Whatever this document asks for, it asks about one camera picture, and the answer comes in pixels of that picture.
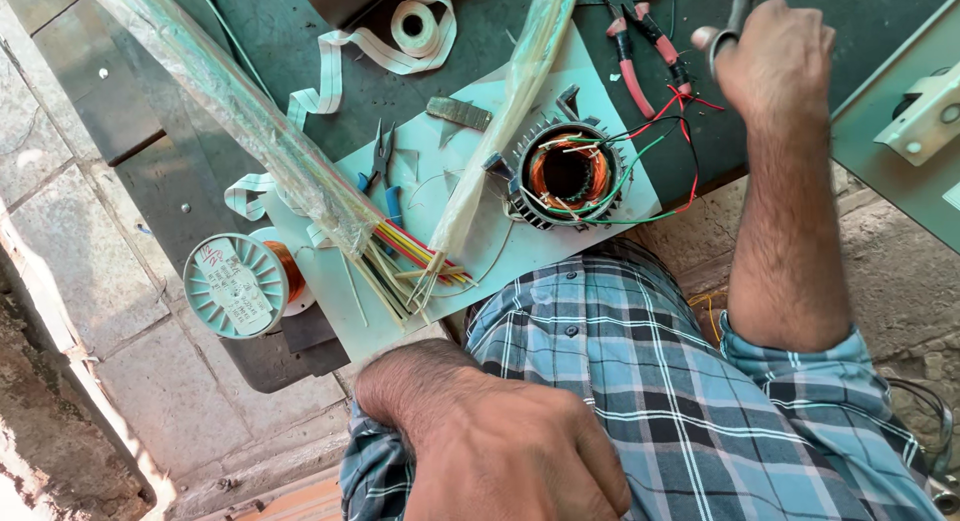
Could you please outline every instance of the copper wire spool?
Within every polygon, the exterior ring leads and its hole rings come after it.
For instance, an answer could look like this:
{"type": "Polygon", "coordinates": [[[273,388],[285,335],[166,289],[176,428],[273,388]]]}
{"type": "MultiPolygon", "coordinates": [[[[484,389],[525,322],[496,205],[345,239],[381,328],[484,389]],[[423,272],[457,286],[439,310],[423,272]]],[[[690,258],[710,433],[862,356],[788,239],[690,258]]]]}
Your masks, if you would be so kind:
{"type": "Polygon", "coordinates": [[[578,137],[578,134],[561,133],[546,138],[544,143],[550,144],[538,147],[531,159],[531,191],[550,208],[579,210],[607,193],[610,168],[603,151],[586,148],[564,153],[566,149],[586,146],[583,142],[562,140],[572,137],[578,137]],[[548,175],[550,171],[558,175],[551,177],[548,175]],[[561,197],[550,191],[556,191],[558,187],[567,188],[565,191],[570,193],[564,193],[566,196],[561,197]]]}
{"type": "Polygon", "coordinates": [[[282,242],[267,240],[263,242],[263,245],[269,247],[270,251],[280,259],[283,271],[287,274],[287,283],[290,285],[290,297],[287,298],[289,304],[304,293],[304,289],[306,289],[304,274],[297,268],[294,256],[290,254],[290,250],[282,242]]]}

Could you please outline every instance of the copper wire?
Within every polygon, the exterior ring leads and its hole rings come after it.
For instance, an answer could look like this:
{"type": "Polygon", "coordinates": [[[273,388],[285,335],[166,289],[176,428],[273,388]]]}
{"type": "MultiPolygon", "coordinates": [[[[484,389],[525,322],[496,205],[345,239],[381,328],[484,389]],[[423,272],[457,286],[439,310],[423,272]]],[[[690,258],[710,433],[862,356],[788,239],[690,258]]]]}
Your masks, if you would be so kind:
{"type": "Polygon", "coordinates": [[[289,304],[304,293],[304,289],[306,289],[304,274],[297,268],[294,256],[290,254],[290,250],[282,242],[268,240],[264,241],[263,245],[266,245],[280,259],[283,271],[287,274],[287,283],[290,285],[290,297],[287,298],[289,304]]]}
{"type": "Polygon", "coordinates": [[[563,154],[580,157],[584,164],[589,163],[587,185],[580,196],[561,198],[551,193],[546,187],[545,171],[550,157],[548,154],[555,149],[562,151],[568,148],[582,147],[582,142],[562,140],[578,136],[579,134],[574,133],[557,134],[545,141],[550,143],[547,147],[539,147],[534,152],[534,158],[530,164],[530,187],[534,194],[541,197],[550,208],[579,210],[587,206],[588,203],[599,200],[606,195],[607,183],[610,180],[610,168],[607,164],[607,157],[599,148],[588,148],[563,154]]]}

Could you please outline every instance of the checkered shirt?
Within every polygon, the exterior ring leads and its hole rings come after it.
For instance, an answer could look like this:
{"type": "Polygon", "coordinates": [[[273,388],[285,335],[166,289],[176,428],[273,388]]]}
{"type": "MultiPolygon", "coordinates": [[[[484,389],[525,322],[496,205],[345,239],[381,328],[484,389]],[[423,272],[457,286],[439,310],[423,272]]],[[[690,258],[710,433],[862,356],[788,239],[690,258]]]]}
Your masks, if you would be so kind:
{"type": "MultiPolygon", "coordinates": [[[[798,354],[721,326],[718,352],[663,264],[615,238],[504,287],[466,349],[490,375],[593,405],[632,491],[624,519],[942,519],[856,328],[798,354]]],[[[402,518],[415,466],[401,435],[356,404],[350,432],[344,519],[402,518]]]]}

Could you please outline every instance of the green workbench surface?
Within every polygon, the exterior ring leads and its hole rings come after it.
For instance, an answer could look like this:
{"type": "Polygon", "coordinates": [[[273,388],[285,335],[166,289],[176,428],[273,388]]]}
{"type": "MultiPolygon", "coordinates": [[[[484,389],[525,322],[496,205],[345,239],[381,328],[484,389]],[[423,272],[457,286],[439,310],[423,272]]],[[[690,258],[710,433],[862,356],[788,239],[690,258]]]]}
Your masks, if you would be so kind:
{"type": "MultiPolygon", "coordinates": [[[[291,92],[319,88],[320,53],[316,38],[330,30],[306,0],[217,0],[226,20],[263,77],[281,110],[291,92]]],[[[402,0],[384,0],[361,24],[390,40],[389,22],[402,0]]],[[[446,64],[436,71],[397,76],[350,45],[343,50],[342,110],[307,117],[306,134],[333,159],[341,159],[372,138],[379,119],[406,122],[426,108],[432,96],[448,95],[503,65],[513,51],[506,34],[519,36],[530,0],[453,0],[459,35],[446,64]]],[[[817,7],[837,29],[830,105],[842,103],[886,58],[946,0],[787,0],[795,7],[817,7]]],[[[669,29],[670,0],[652,0],[654,16],[669,29]]],[[[678,51],[690,49],[690,34],[705,24],[725,24],[731,0],[678,0],[678,51]]],[[[617,57],[605,30],[610,16],[603,6],[581,6],[574,22],[601,77],[620,73],[617,57]]],[[[671,97],[664,61],[633,29],[637,75],[654,107],[671,97]]],[[[705,68],[703,57],[687,52],[690,72],[699,77],[695,91],[702,98],[724,104],[723,96],[705,68]]],[[[641,114],[623,81],[606,82],[606,89],[624,122],[640,123],[641,114]]],[[[716,113],[697,107],[687,113],[694,141],[701,153],[701,182],[705,193],[745,173],[745,130],[733,112],[716,113]]],[[[640,147],[651,137],[637,141],[640,147]]],[[[690,152],[679,134],[643,159],[644,169],[664,206],[676,205],[690,192],[690,152]]]]}

